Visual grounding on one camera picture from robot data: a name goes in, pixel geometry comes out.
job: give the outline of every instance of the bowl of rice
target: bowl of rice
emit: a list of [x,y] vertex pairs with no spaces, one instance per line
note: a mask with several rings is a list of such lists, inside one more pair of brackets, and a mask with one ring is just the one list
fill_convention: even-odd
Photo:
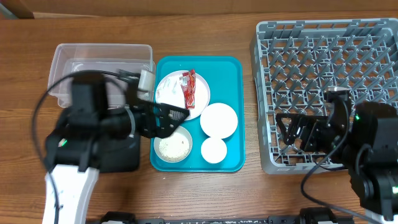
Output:
[[165,162],[183,161],[191,153],[192,145],[191,134],[181,126],[167,138],[154,139],[155,153]]

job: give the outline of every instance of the green light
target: green light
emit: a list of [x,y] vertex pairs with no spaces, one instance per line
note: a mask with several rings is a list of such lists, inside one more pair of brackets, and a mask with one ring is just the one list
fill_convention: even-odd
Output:
[[68,140],[65,139],[65,140],[62,142],[61,147],[64,146],[67,142],[68,142]]

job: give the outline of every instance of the plastic bin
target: plastic bin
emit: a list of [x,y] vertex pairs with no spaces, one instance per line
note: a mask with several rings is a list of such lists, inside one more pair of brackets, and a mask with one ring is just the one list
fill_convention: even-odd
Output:
[[[49,84],[81,70],[104,70],[116,72],[123,69],[140,73],[141,69],[155,72],[152,59],[152,47],[142,44],[60,44],[55,50],[51,64]],[[70,82],[65,80],[54,88],[50,95],[58,98],[58,105],[65,108],[70,105]],[[126,87],[126,83],[117,82]],[[124,95],[112,83],[106,84],[108,102],[111,106],[124,104]]]
[[[328,86],[351,89],[351,115],[362,101],[398,108],[397,31],[397,19],[258,23],[250,49],[265,172],[304,174],[320,160],[322,154],[303,152],[299,143],[283,143],[275,114],[328,114],[323,103]],[[329,160],[323,166],[340,164]]]

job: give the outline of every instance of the red and white packet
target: red and white packet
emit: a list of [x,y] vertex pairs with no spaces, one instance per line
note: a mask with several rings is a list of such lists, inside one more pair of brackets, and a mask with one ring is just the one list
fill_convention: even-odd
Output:
[[180,77],[180,85],[185,97],[185,108],[195,108],[195,88],[197,82],[197,75],[195,70],[192,69],[189,72],[185,72]]

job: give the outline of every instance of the teal tray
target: teal tray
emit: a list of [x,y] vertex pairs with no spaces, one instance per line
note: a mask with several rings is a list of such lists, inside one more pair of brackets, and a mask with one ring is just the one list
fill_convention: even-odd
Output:
[[155,90],[168,74],[178,70],[195,69],[210,87],[210,104],[225,103],[235,110],[238,127],[224,142],[228,152],[219,164],[209,164],[202,158],[200,147],[208,136],[200,127],[200,116],[182,124],[193,139],[191,153],[181,162],[168,163],[160,159],[154,151],[154,140],[150,142],[150,162],[160,171],[171,172],[236,172],[244,164],[244,105],[243,73],[241,63],[234,57],[225,56],[169,56],[159,61],[156,68]]

